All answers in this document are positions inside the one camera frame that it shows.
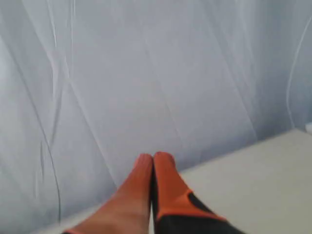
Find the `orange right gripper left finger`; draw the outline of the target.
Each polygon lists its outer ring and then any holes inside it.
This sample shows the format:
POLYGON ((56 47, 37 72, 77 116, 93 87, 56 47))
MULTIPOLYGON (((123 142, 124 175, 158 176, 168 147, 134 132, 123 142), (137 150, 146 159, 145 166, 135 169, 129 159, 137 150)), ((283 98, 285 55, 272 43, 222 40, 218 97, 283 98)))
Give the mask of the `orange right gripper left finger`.
POLYGON ((65 234, 147 234, 153 159, 141 154, 118 190, 93 215, 65 234))

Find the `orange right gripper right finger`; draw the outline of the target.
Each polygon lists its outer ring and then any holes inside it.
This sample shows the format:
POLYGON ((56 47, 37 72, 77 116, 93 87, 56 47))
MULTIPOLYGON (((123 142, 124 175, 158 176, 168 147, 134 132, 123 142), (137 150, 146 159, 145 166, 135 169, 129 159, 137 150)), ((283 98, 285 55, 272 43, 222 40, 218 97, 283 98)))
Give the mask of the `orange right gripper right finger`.
POLYGON ((178 173, 171 154, 154 154, 152 181, 155 234, 243 233, 196 197, 178 173))

